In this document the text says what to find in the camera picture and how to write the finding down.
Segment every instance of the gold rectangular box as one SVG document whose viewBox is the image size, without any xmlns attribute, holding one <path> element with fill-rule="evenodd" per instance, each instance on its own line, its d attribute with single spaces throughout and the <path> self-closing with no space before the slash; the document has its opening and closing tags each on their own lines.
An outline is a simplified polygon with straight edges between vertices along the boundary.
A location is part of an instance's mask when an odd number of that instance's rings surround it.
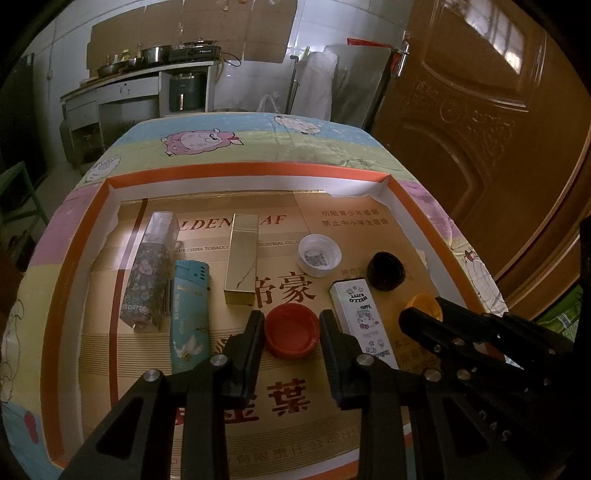
<svg viewBox="0 0 591 480">
<path fill-rule="evenodd" d="M 229 305 L 254 305 L 258 215 L 235 213 L 224 295 Z"/>
</svg>

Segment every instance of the kitchen counter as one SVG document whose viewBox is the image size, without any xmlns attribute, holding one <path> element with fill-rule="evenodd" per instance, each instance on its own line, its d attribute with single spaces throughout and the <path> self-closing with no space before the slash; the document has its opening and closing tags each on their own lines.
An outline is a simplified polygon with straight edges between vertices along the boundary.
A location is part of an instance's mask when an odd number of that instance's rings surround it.
<svg viewBox="0 0 591 480">
<path fill-rule="evenodd" d="M 211 112 L 220 63 L 221 60 L 159 65 L 95 80 L 63 95 L 65 124 L 60 132 L 68 161 L 76 168 L 94 163 L 135 124 L 176 113 L 170 110 L 173 75 L 206 73 L 204 108 L 197 112 Z"/>
</svg>

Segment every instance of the lighter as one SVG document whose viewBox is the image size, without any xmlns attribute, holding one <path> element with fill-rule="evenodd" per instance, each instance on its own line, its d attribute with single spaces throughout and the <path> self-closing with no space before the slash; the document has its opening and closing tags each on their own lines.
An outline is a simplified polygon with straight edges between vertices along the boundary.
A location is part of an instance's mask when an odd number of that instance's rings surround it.
<svg viewBox="0 0 591 480">
<path fill-rule="evenodd" d="M 210 356 L 208 285 L 206 263 L 176 261 L 170 322 L 170 364 L 174 374 L 191 370 Z"/>
</svg>

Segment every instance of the barcode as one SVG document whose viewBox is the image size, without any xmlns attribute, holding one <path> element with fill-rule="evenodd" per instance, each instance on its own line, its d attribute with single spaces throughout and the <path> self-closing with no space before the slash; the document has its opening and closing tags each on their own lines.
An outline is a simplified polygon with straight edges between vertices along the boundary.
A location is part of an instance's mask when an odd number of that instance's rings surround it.
<svg viewBox="0 0 591 480">
<path fill-rule="evenodd" d="M 312 267 L 326 267 L 328 266 L 328 263 L 326 263 L 326 260 L 324 259 L 324 255 L 322 254 L 318 254 L 318 255 L 304 255 L 304 257 L 306 258 L 306 261 L 308 262 L 309 265 L 312 265 Z"/>
</svg>

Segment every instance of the hello kitty tin box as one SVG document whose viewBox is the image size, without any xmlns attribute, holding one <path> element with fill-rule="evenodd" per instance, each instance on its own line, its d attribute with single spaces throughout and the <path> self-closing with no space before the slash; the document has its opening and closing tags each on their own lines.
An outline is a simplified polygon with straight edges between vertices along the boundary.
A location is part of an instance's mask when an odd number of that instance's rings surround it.
<svg viewBox="0 0 591 480">
<path fill-rule="evenodd" d="M 365 279 L 336 281 L 330 288 L 330 296 L 343 332 L 357 339 L 363 353 L 381 358 L 392 368 L 398 368 L 394 350 Z"/>
</svg>

